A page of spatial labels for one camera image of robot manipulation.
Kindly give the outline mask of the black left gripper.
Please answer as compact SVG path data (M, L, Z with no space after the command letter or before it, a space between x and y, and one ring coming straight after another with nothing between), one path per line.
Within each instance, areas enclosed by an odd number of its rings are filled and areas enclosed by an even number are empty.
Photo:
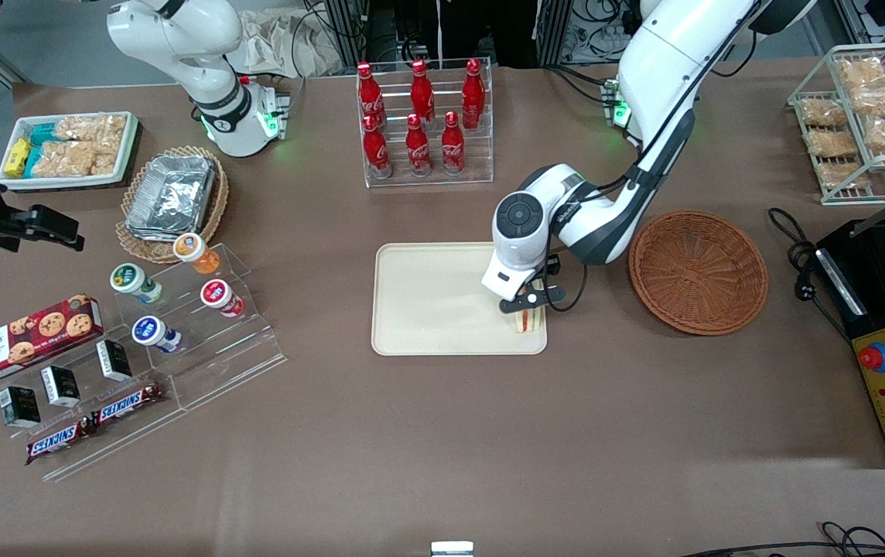
M545 307L562 302L566 299L566 290L546 283L549 278L559 274L560 268L559 254L548 256L537 274L518 289L513 299L499 302L499 310L503 314L518 313L519 321L529 321L531 309L538 308L539 313L545 313Z

